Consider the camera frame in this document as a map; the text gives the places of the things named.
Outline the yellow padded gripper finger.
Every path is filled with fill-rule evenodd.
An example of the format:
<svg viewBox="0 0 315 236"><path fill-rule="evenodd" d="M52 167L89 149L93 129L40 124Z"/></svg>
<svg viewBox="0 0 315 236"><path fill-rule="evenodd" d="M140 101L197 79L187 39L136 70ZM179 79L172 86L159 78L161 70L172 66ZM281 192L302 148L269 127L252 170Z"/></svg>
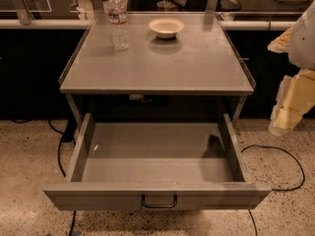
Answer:
<svg viewBox="0 0 315 236"><path fill-rule="evenodd" d="M269 132L275 136L293 131L303 116L315 106L315 71L302 69L284 76L271 114Z"/></svg>
<svg viewBox="0 0 315 236"><path fill-rule="evenodd" d="M267 49L274 53L288 53L292 31L293 28L287 29L280 36L272 40L267 46Z"/></svg>

